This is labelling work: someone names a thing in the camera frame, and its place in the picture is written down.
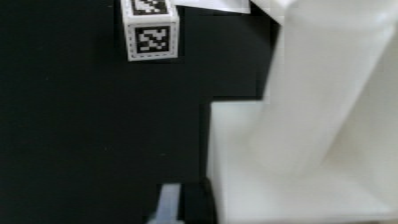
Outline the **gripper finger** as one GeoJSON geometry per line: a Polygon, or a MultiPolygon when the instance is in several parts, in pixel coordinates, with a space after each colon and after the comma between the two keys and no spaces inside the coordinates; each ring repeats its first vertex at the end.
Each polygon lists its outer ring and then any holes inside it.
{"type": "Polygon", "coordinates": [[[182,194],[182,184],[180,183],[164,184],[160,190],[155,216],[146,224],[182,224],[182,220],[178,219],[180,194],[182,194]]]}

